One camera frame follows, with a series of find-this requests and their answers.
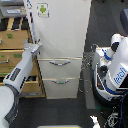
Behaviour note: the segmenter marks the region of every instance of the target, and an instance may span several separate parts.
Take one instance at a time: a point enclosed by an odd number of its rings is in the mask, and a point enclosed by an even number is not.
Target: robot body
[[[103,102],[118,104],[128,89],[128,37],[115,34],[111,47],[97,48],[92,69],[94,94]]]

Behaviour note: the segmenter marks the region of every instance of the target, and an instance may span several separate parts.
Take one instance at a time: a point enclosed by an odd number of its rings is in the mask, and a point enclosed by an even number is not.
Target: white cabinet
[[[31,30],[33,28],[30,19],[31,10],[36,36],[43,43],[38,60],[46,96],[52,99],[75,98],[78,91],[78,78],[91,0],[30,0],[30,2],[32,9],[27,7],[26,0],[24,0],[24,5],[30,28]],[[49,79],[68,78],[72,78],[72,82],[65,83],[64,87],[48,81]]]

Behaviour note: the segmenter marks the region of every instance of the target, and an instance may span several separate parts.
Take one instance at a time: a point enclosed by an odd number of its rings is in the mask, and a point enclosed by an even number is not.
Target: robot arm
[[[4,85],[0,87],[0,128],[9,128],[9,124],[15,119],[19,94],[31,73],[34,56],[38,54],[41,46],[40,43],[28,44],[26,40],[22,60],[4,78]]]

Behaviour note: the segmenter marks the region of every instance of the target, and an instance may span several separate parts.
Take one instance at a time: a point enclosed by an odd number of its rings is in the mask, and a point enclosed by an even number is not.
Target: robot logo
[[[117,74],[117,77],[114,78],[114,81],[119,85],[121,81],[123,81],[123,78],[125,77],[126,70],[124,68],[120,68],[119,73]]]

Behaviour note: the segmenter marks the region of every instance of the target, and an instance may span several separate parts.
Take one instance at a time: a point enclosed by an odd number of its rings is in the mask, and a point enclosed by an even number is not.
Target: drawer handle
[[[71,61],[66,61],[64,63],[57,63],[55,61],[50,61],[49,63],[54,64],[54,65],[57,65],[57,66],[64,66],[64,65],[66,65],[68,63],[71,63]]]
[[[8,63],[8,62],[9,62],[9,59],[7,59],[7,61],[1,61],[0,64]]]
[[[56,84],[66,84],[69,82],[69,80],[66,80],[66,81],[52,81],[53,83],[56,83]]]

